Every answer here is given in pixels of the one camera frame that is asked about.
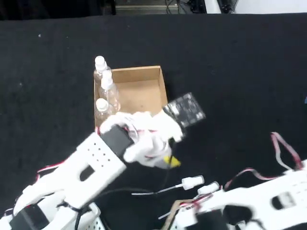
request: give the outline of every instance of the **red and white wire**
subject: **red and white wire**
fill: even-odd
[[[271,133],[271,138],[272,138],[272,142],[275,148],[275,156],[276,156],[276,160],[277,162],[283,166],[284,168],[286,168],[287,170],[292,170],[292,168],[290,168],[288,165],[286,165],[282,159],[281,159],[281,151],[279,148],[279,144],[278,142],[280,142],[288,151],[289,153],[292,155],[295,163],[296,163],[296,167],[298,169],[303,169],[303,163],[302,160],[300,159],[298,153],[292,148],[291,145],[289,145],[283,138],[282,136],[280,136],[279,133],[276,132],[272,132]]]
[[[262,180],[262,181],[270,181],[270,180],[276,179],[278,177],[278,176],[274,176],[274,177],[262,176],[257,170],[255,170],[253,168],[246,168],[246,169],[242,170],[241,172],[239,172],[237,175],[235,175],[230,181],[228,181],[224,186],[224,190],[227,190],[229,188],[230,184],[233,182],[234,179],[236,179],[238,176],[240,176],[240,175],[242,175],[246,172],[253,173],[256,178],[258,178],[259,180]]]

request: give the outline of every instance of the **white spray nozzle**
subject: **white spray nozzle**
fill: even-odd
[[[219,190],[220,188],[220,185],[219,183],[217,183],[216,181],[214,181],[213,183],[209,184],[209,185],[205,185],[201,188],[199,188],[197,190],[198,194],[199,195],[202,195],[202,194],[209,194],[209,193],[213,193],[217,190]]]
[[[194,188],[195,186],[198,186],[200,184],[203,184],[205,182],[202,175],[200,176],[194,176],[194,177],[186,177],[181,180],[181,186],[184,190],[189,190]]]
[[[102,73],[107,69],[106,60],[103,56],[97,56],[95,58],[95,67],[99,73]]]
[[[105,70],[102,72],[101,88],[104,90],[110,89],[113,84],[112,71]]]
[[[109,103],[105,99],[99,98],[96,101],[96,108],[99,112],[105,112],[109,108]]]

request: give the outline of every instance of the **open cardboard box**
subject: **open cardboard box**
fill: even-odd
[[[112,73],[119,90],[121,112],[149,111],[155,115],[167,104],[160,66],[113,69]],[[98,88],[95,87],[94,101],[98,98]]]

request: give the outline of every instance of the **clear plastic bottle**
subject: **clear plastic bottle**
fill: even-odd
[[[106,99],[115,112],[120,110],[119,92],[113,82],[112,71],[110,70],[106,70],[102,73],[99,97]]]
[[[104,122],[108,116],[114,114],[114,109],[109,103],[103,99],[99,98],[96,101],[95,117],[99,123]]]
[[[103,56],[97,56],[95,58],[95,71],[94,71],[94,81],[97,87],[101,85],[102,73],[105,70],[111,70],[106,64],[106,60]]]

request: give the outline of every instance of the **black fabric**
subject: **black fabric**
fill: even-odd
[[[245,167],[283,172],[270,132],[307,157],[307,14],[90,17],[0,23],[0,212],[47,164],[93,130],[94,58],[112,68],[161,65],[168,99],[192,92],[207,115],[177,145],[166,186],[203,174],[226,183]],[[291,166],[288,153],[282,155]],[[131,165],[111,188],[160,188],[165,171]],[[252,175],[235,186],[258,183]],[[113,230],[158,228],[173,201],[109,194],[97,201]]]

